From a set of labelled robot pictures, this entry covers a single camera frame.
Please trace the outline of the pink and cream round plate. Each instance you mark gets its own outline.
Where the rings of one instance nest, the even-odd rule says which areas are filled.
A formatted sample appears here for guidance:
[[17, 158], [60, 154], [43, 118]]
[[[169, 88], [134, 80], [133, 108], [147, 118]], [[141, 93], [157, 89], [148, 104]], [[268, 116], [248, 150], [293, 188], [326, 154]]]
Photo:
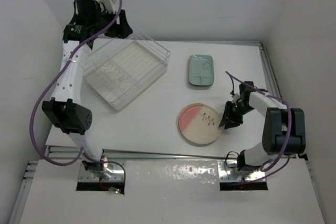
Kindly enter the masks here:
[[183, 108], [177, 116], [180, 134], [195, 145], [209, 145], [222, 134], [220, 114], [210, 106], [194, 103]]

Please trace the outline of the teal rectangular divided plate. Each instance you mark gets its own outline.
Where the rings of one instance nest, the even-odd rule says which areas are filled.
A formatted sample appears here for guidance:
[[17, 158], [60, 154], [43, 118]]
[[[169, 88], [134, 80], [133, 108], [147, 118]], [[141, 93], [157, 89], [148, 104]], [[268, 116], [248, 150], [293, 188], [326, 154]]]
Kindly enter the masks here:
[[214, 81], [188, 81], [189, 85], [193, 88], [209, 88], [214, 84]]

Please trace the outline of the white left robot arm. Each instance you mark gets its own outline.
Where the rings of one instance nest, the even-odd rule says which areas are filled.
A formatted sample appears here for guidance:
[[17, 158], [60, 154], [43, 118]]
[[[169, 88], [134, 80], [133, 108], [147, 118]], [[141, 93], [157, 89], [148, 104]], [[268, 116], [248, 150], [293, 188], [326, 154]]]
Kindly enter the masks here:
[[74, 15], [63, 33], [60, 77], [50, 100], [42, 110], [54, 127], [61, 129], [82, 151], [85, 170], [103, 172], [102, 149], [86, 139], [92, 124], [92, 112], [81, 105], [81, 85], [93, 43], [99, 35], [125, 39], [133, 30], [117, 0], [74, 0]]

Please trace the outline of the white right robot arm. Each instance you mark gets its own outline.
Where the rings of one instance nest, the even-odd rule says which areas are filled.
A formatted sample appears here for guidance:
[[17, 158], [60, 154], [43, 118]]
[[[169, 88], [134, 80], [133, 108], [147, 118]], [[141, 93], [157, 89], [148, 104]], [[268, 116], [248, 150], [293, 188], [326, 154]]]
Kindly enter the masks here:
[[264, 117], [261, 142], [242, 150], [237, 156], [238, 171], [262, 172], [273, 168], [283, 156], [303, 154], [306, 150], [304, 111], [291, 106], [267, 90], [258, 90], [252, 81], [242, 82], [239, 92], [231, 92], [219, 127], [231, 129], [243, 124], [243, 116], [256, 110]]

